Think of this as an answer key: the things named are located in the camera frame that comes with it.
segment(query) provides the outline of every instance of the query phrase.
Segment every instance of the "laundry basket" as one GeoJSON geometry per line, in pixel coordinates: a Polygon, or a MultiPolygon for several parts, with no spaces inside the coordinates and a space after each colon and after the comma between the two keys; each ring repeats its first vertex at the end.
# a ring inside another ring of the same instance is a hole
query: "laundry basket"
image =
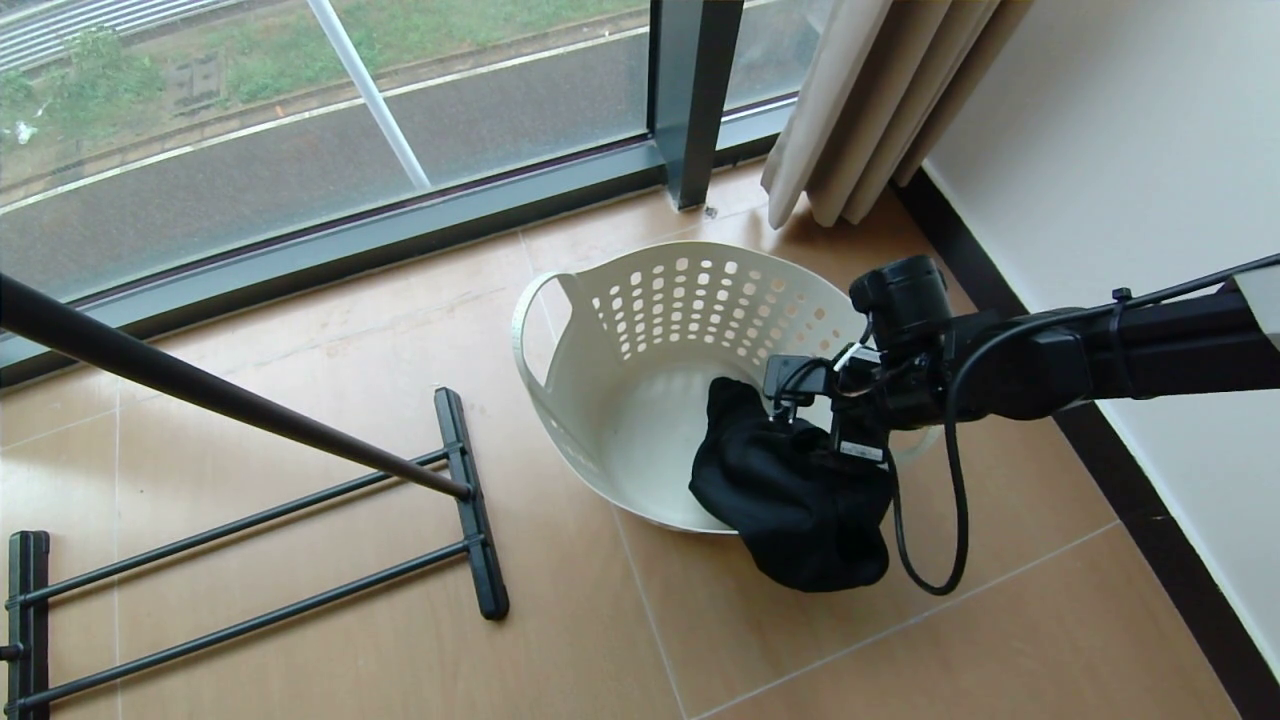
{"type": "MultiPolygon", "coordinates": [[[[831,356],[864,327],[840,288],[799,265],[717,242],[669,242],[535,279],[516,307],[512,342],[543,425],[588,486],[659,525],[732,533],[689,492],[710,382],[724,375],[759,388],[769,355],[831,356]],[[524,331],[543,322],[530,310],[553,279],[572,315],[543,384],[526,363],[524,331]]],[[[829,402],[800,415],[828,427],[829,402]]]]}

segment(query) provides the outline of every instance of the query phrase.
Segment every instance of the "tile floor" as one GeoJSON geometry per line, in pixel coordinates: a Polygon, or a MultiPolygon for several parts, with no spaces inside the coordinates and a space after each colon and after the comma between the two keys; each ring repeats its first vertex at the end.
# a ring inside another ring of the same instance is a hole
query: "tile floor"
{"type": "MultiPolygon", "coordinates": [[[[873,588],[792,593],[759,575],[735,539],[655,528],[572,477],[509,355],[511,313],[535,274],[703,238],[844,286],[928,251],[891,193],[858,228],[818,228],[801,206],[774,232],[759,172],[718,174],[714,213],[677,214],[653,192],[160,341],[407,456],[439,443],[434,387],[457,389],[511,616],[480,619],[463,565],[429,570],[67,700],[54,717],[1234,717],[1052,423],[963,428],[973,550],[950,598],[916,591],[896,566],[873,588]]],[[[970,307],[959,291],[952,299],[970,307]]],[[[554,319],[561,310],[547,305],[554,319]]],[[[552,325],[530,329],[531,360],[545,363],[552,325]]],[[[0,446],[0,529],[50,530],[55,580],[362,474],[96,370],[4,397],[0,446]]],[[[940,577],[954,528],[941,445],[904,470],[904,486],[914,555],[940,577]]],[[[52,682],[458,534],[452,501],[396,484],[81,592],[55,605],[52,682]]]]}

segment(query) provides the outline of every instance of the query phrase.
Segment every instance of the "black baseboard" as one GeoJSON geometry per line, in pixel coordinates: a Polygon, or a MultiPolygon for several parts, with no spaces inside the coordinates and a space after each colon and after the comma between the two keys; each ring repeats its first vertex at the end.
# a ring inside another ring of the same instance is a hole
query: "black baseboard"
{"type": "MultiPolygon", "coordinates": [[[[979,309],[1027,313],[924,170],[899,199],[979,309]]],[[[1147,474],[1092,402],[1053,418],[1142,551],[1245,720],[1280,717],[1280,682],[1147,474]]]]}

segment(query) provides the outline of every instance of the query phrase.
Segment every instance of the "white wall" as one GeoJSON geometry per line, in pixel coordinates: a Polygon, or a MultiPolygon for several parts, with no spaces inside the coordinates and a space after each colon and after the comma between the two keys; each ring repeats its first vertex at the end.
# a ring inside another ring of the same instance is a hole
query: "white wall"
{"type": "MultiPolygon", "coordinates": [[[[1038,0],[925,169],[1028,307],[1280,251],[1280,3],[1038,0]]],[[[1112,401],[1280,674],[1280,391],[1112,401]]]]}

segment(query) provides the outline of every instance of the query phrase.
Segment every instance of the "beige curtain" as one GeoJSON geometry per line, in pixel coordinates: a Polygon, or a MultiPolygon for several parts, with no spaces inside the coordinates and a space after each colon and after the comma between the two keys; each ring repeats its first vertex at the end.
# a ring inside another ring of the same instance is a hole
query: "beige curtain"
{"type": "Polygon", "coordinates": [[[858,223],[905,184],[1030,0],[837,0],[795,113],[764,165],[769,224],[801,192],[818,224],[858,223]]]}

